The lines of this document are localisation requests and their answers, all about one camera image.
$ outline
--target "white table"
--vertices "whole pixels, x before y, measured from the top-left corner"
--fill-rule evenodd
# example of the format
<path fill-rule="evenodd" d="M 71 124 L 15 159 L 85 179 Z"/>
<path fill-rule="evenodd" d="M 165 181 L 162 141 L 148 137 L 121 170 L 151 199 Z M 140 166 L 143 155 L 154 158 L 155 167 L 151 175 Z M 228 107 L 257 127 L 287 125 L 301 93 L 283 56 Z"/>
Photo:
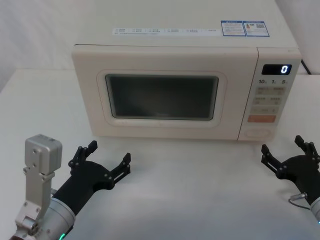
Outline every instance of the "white table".
<path fill-rule="evenodd" d="M 297 134 L 320 151 L 319 92 L 320 76 L 296 78 L 268 143 L 279 160 L 303 153 Z M 63 144 L 56 189 L 70 176 L 78 146 L 97 140 L 88 160 L 109 169 L 132 155 L 131 174 L 93 195 L 66 240 L 319 239 L 312 213 L 287 202 L 298 189 L 260 162 L 261 142 L 95 137 L 72 70 L 18 70 L 0 94 L 3 239 L 15 232 L 25 197 L 25 139 L 39 133 Z"/>

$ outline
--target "microwave top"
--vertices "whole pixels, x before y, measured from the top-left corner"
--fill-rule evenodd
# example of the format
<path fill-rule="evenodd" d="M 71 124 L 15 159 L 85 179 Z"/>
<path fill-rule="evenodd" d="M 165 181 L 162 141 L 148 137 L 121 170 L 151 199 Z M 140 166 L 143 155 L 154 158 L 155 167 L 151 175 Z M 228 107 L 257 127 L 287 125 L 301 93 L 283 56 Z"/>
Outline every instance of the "microwave top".
<path fill-rule="evenodd" d="M 76 45 L 298 48 L 274 0 L 95 0 Z"/>

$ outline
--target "orange button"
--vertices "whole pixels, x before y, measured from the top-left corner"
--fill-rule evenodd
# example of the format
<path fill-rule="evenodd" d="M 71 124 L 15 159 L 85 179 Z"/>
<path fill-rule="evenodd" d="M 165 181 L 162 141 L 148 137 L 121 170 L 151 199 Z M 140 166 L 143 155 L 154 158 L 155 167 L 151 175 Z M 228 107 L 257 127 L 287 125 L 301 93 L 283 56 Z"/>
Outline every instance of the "orange button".
<path fill-rule="evenodd" d="M 275 115 L 250 115 L 248 123 L 274 123 L 275 120 Z"/>

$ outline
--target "microwave button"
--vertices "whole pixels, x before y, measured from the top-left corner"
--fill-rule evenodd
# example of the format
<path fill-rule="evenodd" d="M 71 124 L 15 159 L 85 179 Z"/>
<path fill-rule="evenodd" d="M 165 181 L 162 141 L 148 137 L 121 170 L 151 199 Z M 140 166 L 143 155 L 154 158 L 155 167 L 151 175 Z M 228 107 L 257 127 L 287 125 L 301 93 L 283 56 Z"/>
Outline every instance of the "microwave button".
<path fill-rule="evenodd" d="M 251 114 L 277 114 L 279 111 L 278 106 L 253 106 Z"/>
<path fill-rule="evenodd" d="M 248 123 L 274 123 L 276 115 L 249 115 Z"/>
<path fill-rule="evenodd" d="M 257 87 L 255 91 L 255 95 L 273 95 L 273 96 L 281 96 L 286 92 L 285 87 Z"/>
<path fill-rule="evenodd" d="M 253 99 L 253 105 L 280 105 L 282 98 L 280 96 L 270 96 L 270 97 L 263 97 L 263 96 L 256 96 Z"/>

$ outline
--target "warning sticker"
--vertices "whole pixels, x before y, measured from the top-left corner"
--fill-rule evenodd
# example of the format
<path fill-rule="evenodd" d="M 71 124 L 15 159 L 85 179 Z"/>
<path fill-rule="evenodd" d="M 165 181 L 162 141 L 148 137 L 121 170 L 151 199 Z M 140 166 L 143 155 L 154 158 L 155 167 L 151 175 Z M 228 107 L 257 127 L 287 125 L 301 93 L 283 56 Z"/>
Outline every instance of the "warning sticker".
<path fill-rule="evenodd" d="M 270 37 L 264 21 L 243 21 L 247 37 Z"/>
<path fill-rule="evenodd" d="M 243 21 L 221 21 L 223 36 L 245 37 Z"/>

